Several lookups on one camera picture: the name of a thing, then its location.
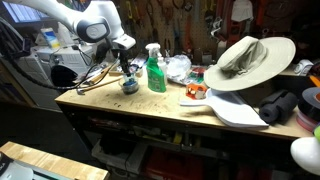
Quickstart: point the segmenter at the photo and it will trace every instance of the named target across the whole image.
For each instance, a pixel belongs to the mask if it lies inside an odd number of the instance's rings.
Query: hat brim
[[[228,78],[217,65],[214,65],[204,73],[206,85],[219,91],[242,90],[273,78],[289,66],[296,52],[290,39],[270,37],[259,41],[268,49],[268,54],[256,69],[241,77]]]

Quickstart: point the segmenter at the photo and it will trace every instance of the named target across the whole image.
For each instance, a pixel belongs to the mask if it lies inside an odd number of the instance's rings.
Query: plastic bag
[[[167,78],[179,84],[186,84],[183,82],[187,72],[191,68],[191,61],[186,55],[176,55],[174,57],[166,58],[168,64]]]

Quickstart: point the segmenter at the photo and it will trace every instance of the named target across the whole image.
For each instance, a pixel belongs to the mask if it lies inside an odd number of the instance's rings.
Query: green spray bottle
[[[165,92],[166,84],[164,73],[158,66],[158,56],[160,53],[160,44],[151,43],[146,46],[149,51],[149,58],[147,61],[147,74],[148,74],[148,88],[155,92]]]

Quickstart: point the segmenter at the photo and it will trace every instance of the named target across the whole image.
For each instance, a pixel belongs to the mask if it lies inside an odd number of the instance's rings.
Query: floor
[[[0,146],[8,141],[101,167],[61,112],[0,102]]]

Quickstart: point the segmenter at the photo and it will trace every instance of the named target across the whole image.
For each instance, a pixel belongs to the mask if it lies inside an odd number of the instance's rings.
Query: storage bin
[[[119,153],[117,155],[110,155],[104,152],[99,140],[93,147],[91,155],[108,166],[139,174],[141,163],[147,149],[148,145],[137,143],[131,154]]]

